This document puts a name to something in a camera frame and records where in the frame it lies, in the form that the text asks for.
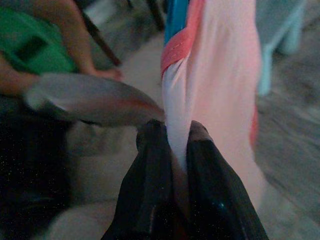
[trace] child's foot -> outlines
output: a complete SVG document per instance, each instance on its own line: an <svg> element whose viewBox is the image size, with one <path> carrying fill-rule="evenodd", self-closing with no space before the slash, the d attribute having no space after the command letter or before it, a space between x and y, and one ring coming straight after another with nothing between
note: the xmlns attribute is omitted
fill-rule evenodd
<svg viewBox="0 0 320 240"><path fill-rule="evenodd" d="M122 72L119 69L112 68L108 70L96 70L96 77L112 79L121 82L124 78Z"/></svg>

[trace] blue strap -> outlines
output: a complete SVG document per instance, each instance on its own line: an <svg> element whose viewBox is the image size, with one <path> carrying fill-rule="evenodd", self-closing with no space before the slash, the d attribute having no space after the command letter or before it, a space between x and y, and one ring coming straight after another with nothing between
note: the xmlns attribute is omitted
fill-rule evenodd
<svg viewBox="0 0 320 240"><path fill-rule="evenodd" d="M186 26L189 0L168 0L164 44Z"/></svg>

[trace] blue chair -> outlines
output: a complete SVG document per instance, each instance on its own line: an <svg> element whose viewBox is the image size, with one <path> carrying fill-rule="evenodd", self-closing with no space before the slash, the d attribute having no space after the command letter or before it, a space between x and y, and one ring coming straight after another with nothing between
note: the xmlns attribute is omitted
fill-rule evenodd
<svg viewBox="0 0 320 240"><path fill-rule="evenodd" d="M289 55L299 47L305 0L257 0L256 26L260 38L262 66L258 94L271 89L272 56L275 50Z"/></svg>

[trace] pink cloth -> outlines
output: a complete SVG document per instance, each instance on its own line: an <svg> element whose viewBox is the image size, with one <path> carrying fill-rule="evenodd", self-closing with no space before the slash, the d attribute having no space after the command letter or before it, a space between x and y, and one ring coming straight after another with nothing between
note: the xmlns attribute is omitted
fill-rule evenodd
<svg viewBox="0 0 320 240"><path fill-rule="evenodd" d="M196 120L208 129L257 208L265 179L249 137L260 71L255 10L255 0L191 0L187 26L165 47L161 67L175 168L186 173L189 128ZM175 181L181 175L173 174Z"/></svg>

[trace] person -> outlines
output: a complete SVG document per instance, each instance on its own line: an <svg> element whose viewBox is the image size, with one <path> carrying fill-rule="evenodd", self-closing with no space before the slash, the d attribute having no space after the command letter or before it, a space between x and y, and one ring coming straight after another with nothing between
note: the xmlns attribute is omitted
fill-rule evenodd
<svg viewBox="0 0 320 240"><path fill-rule="evenodd" d="M0 8L28 14L36 19L56 25L65 51L74 62L78 73L115 81L122 80L123 75L116 68L108 70L95 68L91 55L89 33L81 12L73 0L0 0ZM0 35L0 41L5 37L5 34ZM10 54L5 53L0 45L0 94L19 96L40 79L39 74L17 70L8 59L8 55Z"/></svg>

